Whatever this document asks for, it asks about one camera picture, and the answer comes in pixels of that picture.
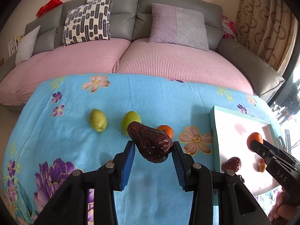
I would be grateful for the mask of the person's right hand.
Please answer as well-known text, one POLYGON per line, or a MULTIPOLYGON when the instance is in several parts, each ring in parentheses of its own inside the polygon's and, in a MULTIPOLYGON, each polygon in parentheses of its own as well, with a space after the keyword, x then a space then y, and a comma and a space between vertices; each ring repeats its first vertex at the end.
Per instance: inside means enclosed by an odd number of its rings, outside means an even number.
POLYGON ((299 206, 291 206, 283 203, 284 191, 285 189, 282 188, 282 191, 277 194, 276 204, 273 206, 271 212, 268 214, 268 218, 270 221, 274 221, 278 218, 284 218, 288 221, 291 221, 299 208, 299 206))

